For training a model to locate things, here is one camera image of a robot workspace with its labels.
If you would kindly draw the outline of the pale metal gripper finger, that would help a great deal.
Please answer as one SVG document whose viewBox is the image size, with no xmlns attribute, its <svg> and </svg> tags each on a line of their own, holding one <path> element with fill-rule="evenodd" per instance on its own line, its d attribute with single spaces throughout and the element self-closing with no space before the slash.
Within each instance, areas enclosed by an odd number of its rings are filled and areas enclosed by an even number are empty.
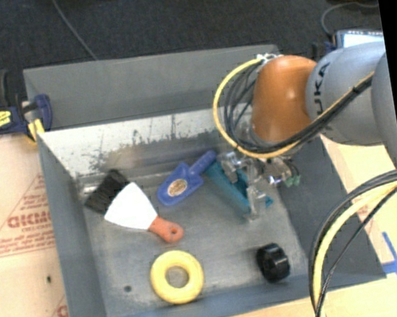
<svg viewBox="0 0 397 317">
<path fill-rule="evenodd" d="M 246 194 L 249 204 L 249 219 L 257 220 L 266 211 L 265 193 L 251 185 L 246 188 Z"/>
<path fill-rule="evenodd" d="M 242 168 L 243 162 L 234 151 L 223 152 L 218 155 L 221 169 L 231 184 L 238 182 L 238 170 Z"/>
</svg>

